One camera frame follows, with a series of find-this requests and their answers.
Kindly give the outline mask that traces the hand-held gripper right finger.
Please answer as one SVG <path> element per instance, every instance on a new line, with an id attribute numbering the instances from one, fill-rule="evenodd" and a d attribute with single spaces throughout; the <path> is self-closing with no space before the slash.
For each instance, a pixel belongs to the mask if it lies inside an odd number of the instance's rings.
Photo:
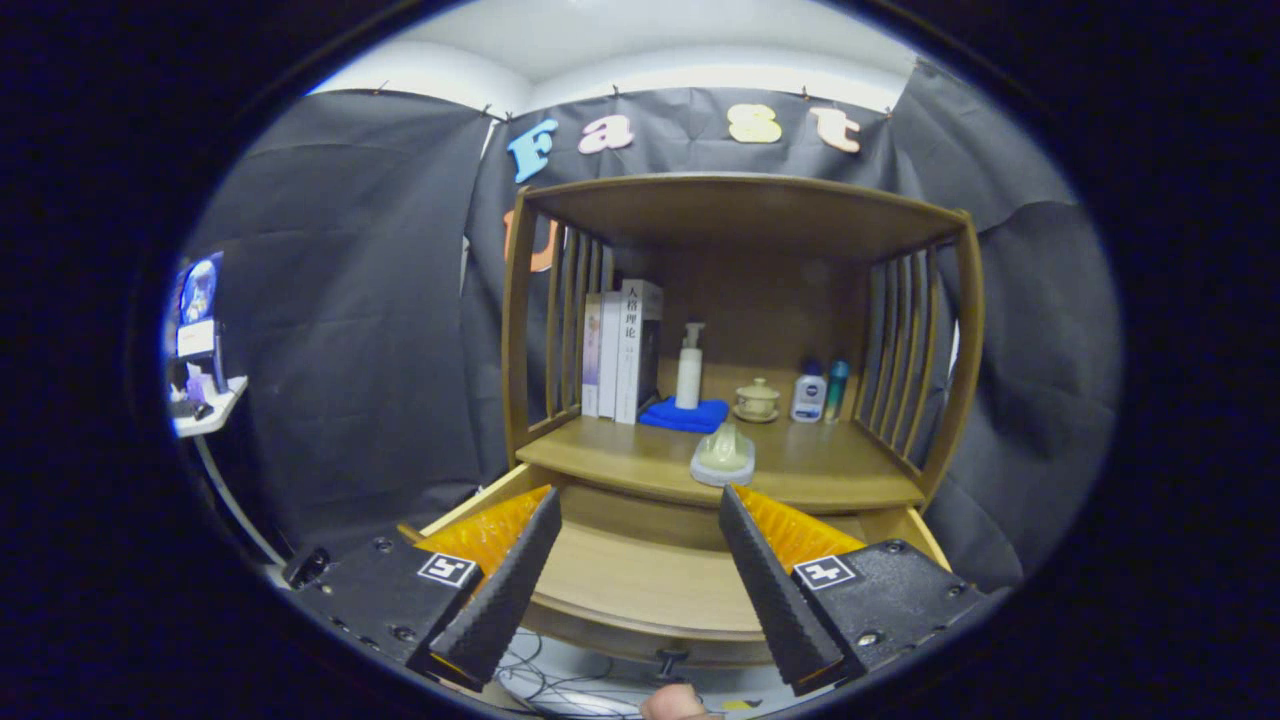
<path id="1" fill-rule="evenodd" d="M 984 616 L 991 597 L 906 539 L 867 543 L 744 486 L 718 523 L 797 696 L 891 666 Z"/>

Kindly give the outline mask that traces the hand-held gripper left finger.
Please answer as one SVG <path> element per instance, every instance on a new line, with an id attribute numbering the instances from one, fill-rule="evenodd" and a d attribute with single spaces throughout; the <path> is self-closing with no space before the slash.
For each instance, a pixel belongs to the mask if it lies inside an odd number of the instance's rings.
<path id="1" fill-rule="evenodd" d="M 480 691 L 493 678 L 561 532 L 561 498 L 539 486 L 431 533 L 403 528 L 343 555 L 291 564 L 300 603 L 424 676 Z"/>

